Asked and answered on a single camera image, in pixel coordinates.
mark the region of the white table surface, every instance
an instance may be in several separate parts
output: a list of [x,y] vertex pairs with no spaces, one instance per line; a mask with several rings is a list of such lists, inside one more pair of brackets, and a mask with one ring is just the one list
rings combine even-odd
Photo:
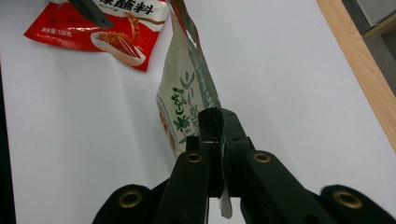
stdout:
[[[170,20],[147,73],[107,53],[23,33],[48,0],[2,1],[0,59],[19,224],[92,223],[119,187],[153,188],[175,163],[155,94]],[[315,1],[192,1],[187,9],[223,107],[257,149],[315,193],[352,187],[396,217],[396,157]],[[209,223],[242,223],[219,215]]]

